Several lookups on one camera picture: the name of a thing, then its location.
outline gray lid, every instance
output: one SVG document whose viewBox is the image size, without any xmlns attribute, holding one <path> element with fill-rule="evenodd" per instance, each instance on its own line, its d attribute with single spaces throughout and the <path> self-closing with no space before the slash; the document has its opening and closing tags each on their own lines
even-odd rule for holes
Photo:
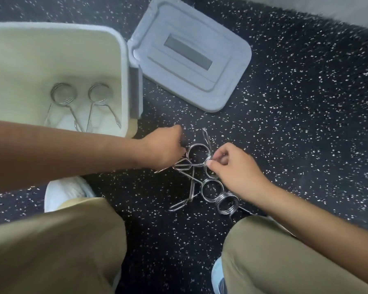
<svg viewBox="0 0 368 294">
<path fill-rule="evenodd" d="M 128 48 L 146 77 L 207 112 L 225 106 L 252 56 L 244 39 L 180 0 L 152 0 Z"/>
</svg>

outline white plastic bin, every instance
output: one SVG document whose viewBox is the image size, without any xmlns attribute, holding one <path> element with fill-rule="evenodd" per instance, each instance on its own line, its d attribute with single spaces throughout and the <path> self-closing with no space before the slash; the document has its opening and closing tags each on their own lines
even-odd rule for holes
<svg viewBox="0 0 368 294">
<path fill-rule="evenodd" d="M 109 106 L 94 107 L 89 132 L 133 137 L 142 113 L 142 72 L 114 29 L 63 23 L 0 23 L 0 120 L 75 130 L 67 107 L 52 104 L 56 83 L 68 83 L 78 97 L 70 104 L 83 130 L 96 82 L 113 91 Z M 48 110 L 52 110 L 47 119 Z"/>
</svg>

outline pant leg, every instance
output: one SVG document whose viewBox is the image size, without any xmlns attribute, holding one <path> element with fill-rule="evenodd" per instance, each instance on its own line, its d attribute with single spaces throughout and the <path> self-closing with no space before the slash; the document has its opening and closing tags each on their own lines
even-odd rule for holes
<svg viewBox="0 0 368 294">
<path fill-rule="evenodd" d="M 265 217 L 247 217 L 233 226 L 222 269 L 229 294 L 368 294 L 368 284 Z"/>
<path fill-rule="evenodd" d="M 123 219 L 104 198 L 0 225 L 0 294 L 113 293 L 126 254 Z"/>
</svg>

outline hand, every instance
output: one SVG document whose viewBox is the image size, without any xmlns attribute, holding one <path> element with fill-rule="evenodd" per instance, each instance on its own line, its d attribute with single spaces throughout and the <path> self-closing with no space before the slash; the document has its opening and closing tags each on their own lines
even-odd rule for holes
<svg viewBox="0 0 368 294">
<path fill-rule="evenodd" d="M 144 167 L 161 170 L 175 164 L 185 153 L 180 139 L 182 128 L 174 125 L 169 128 L 158 128 L 142 139 L 146 158 Z"/>
<path fill-rule="evenodd" d="M 259 197 L 268 194 L 273 185 L 262 173 L 252 156 L 232 143 L 225 143 L 207 162 L 222 182 L 236 195 L 256 204 Z"/>
</svg>

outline shoe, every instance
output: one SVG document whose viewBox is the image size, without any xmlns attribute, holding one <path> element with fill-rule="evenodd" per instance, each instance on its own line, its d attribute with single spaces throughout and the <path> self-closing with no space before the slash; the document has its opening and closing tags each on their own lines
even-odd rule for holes
<svg viewBox="0 0 368 294">
<path fill-rule="evenodd" d="M 73 198 L 96 197 L 89 184 L 80 176 L 62 178 L 48 183 L 45 192 L 44 212 L 52 212 Z"/>
<path fill-rule="evenodd" d="M 222 271 L 222 259 L 219 257 L 211 270 L 211 283 L 215 294 L 228 294 L 224 272 Z"/>
</svg>

